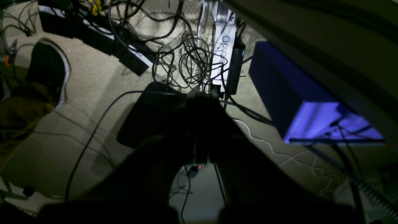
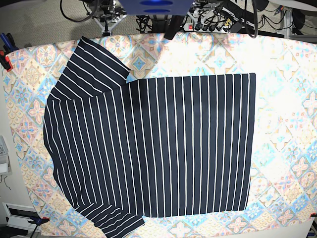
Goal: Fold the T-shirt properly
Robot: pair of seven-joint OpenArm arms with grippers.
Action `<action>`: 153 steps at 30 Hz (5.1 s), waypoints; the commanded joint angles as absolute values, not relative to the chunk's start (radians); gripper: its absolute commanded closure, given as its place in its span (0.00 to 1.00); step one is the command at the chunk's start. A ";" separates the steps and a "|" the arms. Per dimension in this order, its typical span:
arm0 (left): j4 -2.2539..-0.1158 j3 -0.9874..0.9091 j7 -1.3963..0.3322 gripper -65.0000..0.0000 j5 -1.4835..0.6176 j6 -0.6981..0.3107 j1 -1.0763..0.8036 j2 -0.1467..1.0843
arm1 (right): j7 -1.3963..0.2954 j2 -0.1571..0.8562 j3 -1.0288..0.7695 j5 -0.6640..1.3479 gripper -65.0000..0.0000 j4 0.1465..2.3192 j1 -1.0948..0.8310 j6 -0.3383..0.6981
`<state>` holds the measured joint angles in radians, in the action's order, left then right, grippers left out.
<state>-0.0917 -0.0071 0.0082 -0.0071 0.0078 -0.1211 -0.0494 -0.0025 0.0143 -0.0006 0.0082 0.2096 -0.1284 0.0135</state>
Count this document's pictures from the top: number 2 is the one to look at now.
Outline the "black robot arm image left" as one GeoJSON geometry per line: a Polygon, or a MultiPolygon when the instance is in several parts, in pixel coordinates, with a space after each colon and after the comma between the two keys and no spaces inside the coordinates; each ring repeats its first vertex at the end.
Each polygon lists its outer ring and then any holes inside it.
{"type": "Polygon", "coordinates": [[[81,3],[86,16],[82,19],[73,19],[65,14],[62,8],[63,1],[60,0],[59,9],[62,16],[75,23],[93,19],[101,27],[102,36],[112,35],[113,29],[127,16],[126,10],[122,6],[116,6],[115,0],[81,0],[81,3]]]}

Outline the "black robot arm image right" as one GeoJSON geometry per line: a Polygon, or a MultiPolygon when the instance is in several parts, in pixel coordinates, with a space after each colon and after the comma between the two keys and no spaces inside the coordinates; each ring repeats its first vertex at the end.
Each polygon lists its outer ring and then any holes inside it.
{"type": "Polygon", "coordinates": [[[224,0],[219,10],[223,16],[231,20],[230,33],[243,33],[251,38],[256,38],[259,33],[258,12],[263,11],[269,1],[267,0],[245,0],[244,8],[239,7],[231,0],[224,0]]]}

